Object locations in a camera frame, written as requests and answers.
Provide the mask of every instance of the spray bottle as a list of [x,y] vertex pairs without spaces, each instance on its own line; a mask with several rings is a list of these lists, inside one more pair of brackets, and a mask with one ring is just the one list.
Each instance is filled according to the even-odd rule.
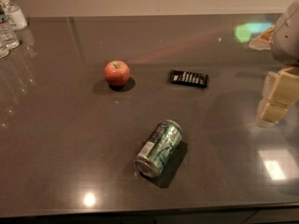
[[28,24],[18,5],[9,0],[0,0],[3,10],[7,14],[9,24],[14,31],[25,28]]

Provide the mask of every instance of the soda can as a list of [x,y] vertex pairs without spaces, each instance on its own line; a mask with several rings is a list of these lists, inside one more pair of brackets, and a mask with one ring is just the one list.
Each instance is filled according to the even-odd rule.
[[135,166],[145,176],[160,176],[181,139],[182,130],[173,120],[159,123],[135,156]]

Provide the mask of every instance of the can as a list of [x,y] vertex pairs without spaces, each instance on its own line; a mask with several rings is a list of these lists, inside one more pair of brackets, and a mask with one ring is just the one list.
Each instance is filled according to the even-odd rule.
[[135,156],[135,166],[145,176],[160,176],[181,139],[182,130],[173,120],[159,123]]

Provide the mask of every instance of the black package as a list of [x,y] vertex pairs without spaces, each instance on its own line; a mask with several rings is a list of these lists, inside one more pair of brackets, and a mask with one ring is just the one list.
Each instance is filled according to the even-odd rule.
[[206,88],[208,83],[208,75],[172,70],[170,74],[170,82],[173,84]]

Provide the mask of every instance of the gray table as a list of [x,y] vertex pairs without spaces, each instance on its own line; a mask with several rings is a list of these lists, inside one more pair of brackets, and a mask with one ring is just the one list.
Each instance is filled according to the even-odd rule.
[[[235,36],[277,18],[32,18],[0,60],[0,217],[298,202],[298,105],[256,127],[263,80],[282,64]],[[112,60],[130,66],[129,89],[105,82]],[[172,69],[209,74],[208,88],[171,84]],[[165,119],[183,143],[161,185],[133,158]]]

